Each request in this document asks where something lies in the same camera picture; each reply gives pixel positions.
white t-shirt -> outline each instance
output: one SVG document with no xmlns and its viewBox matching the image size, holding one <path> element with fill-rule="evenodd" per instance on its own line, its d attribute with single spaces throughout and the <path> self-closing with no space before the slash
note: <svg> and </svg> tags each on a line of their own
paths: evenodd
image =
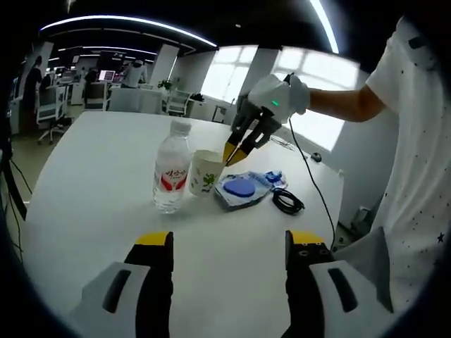
<svg viewBox="0 0 451 338">
<path fill-rule="evenodd" d="M 134 67 L 133 63 L 128 66 L 124 80 L 122 83 L 128 87 L 137 88 L 140 78 L 143 77 L 144 81 L 147 81 L 146 66 Z"/>
<path fill-rule="evenodd" d="M 396 32 L 367 85 L 400 118 L 392 174 L 373 224 L 385 231 L 390 295 L 399 311 L 415 302 L 451 236 L 451 103 L 439 72 L 415 66 Z"/>
</svg>

tabletop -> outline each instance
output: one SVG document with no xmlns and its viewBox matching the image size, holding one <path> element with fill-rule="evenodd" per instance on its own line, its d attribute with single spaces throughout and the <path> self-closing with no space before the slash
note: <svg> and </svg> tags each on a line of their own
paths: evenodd
<svg viewBox="0 0 451 338">
<path fill-rule="evenodd" d="M 174 232 L 172 337 L 280 337 L 290 324 L 285 293 L 285 231 L 315 232 L 327 246 L 332 229 L 298 151 L 269 142 L 225 173 L 282 170 L 305 204 L 286 215 L 266 197 L 226 212 L 185 190 L 181 209 L 162 215 L 152 203 L 154 161 L 172 118 L 84 112 L 51 153 L 37 181 L 23 230 L 24 261 L 51 310 L 65 315 L 90 280 L 124 261 L 135 240 Z M 230 127 L 192 123 L 191 150 L 222 151 Z M 334 224 L 343 179 L 308 160 Z"/>
</svg>

water bottle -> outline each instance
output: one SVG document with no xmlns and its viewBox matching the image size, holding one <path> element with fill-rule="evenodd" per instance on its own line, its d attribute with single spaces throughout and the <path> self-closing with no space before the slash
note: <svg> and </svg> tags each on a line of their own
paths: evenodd
<svg viewBox="0 0 451 338">
<path fill-rule="evenodd" d="M 191 157 L 188 135 L 191 124 L 177 120 L 161 143 L 155 161 L 154 203 L 162 213 L 175 213 L 182 203 Z"/>
</svg>

white glove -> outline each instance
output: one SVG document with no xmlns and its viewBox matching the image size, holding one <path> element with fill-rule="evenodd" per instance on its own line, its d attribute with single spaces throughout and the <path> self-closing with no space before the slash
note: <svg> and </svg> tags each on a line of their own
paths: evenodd
<svg viewBox="0 0 451 338">
<path fill-rule="evenodd" d="M 298 76 L 290 77 L 290 112 L 303 114 L 310 106 L 310 90 Z"/>
</svg>

cup with green print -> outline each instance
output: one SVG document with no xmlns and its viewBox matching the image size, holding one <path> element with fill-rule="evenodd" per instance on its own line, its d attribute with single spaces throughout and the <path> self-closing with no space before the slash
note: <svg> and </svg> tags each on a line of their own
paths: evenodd
<svg viewBox="0 0 451 338">
<path fill-rule="evenodd" d="M 223 172 L 223 155 L 210 150 L 198 150 L 191 162 L 190 192 L 199 197 L 207 197 Z"/>
</svg>

